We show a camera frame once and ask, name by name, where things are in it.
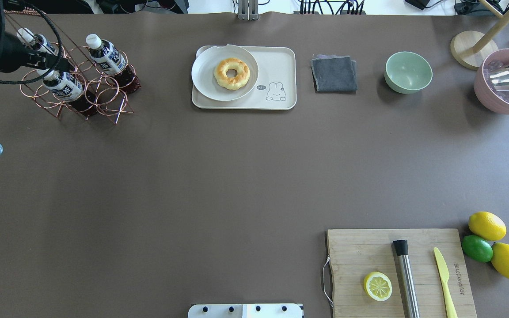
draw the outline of cutting board handle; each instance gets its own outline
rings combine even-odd
[[[331,300],[331,297],[327,294],[327,291],[325,290],[325,267],[329,262],[331,261],[331,257],[329,254],[327,254],[327,259],[325,260],[325,264],[323,264],[323,268],[321,269],[321,286],[323,287],[323,293],[325,294],[325,297],[327,297],[327,300],[329,300],[329,306],[333,308],[333,300]]]

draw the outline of round wooden base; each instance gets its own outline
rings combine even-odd
[[[451,40],[451,54],[455,60],[468,69],[477,70],[490,53],[498,50],[496,43],[491,40],[480,51],[474,52],[472,47],[483,36],[484,34],[477,31],[464,31],[457,34]]]

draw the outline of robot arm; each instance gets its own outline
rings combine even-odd
[[[20,8],[18,6],[20,2],[22,1],[0,0],[0,72],[14,72],[21,66],[41,70],[51,68],[65,72],[71,71],[73,67],[67,59],[28,49],[16,36],[5,32],[4,8],[17,10]]]

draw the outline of metal handle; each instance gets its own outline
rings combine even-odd
[[[325,291],[325,266],[329,264],[329,261],[331,261],[331,257],[327,255],[327,259],[325,260],[325,264],[323,264],[323,268],[321,269],[321,286],[323,286],[323,293],[325,294],[325,297],[327,297],[327,300],[329,300],[329,306],[333,308],[333,300],[331,300],[331,297],[327,294]]]
[[[406,305],[409,318],[420,318],[420,310],[418,308],[418,299],[416,298],[416,290],[414,288],[414,279],[412,278],[412,266],[408,255],[398,256],[402,277],[404,282]]]

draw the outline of wooden cutting board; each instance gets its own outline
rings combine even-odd
[[[459,318],[476,318],[467,268],[457,229],[329,229],[333,317],[405,318],[404,297],[392,241],[408,240],[420,316],[446,318],[443,290],[433,248],[441,250],[451,278],[449,289]],[[392,281],[392,296],[377,302],[364,291],[366,274],[378,271]]]

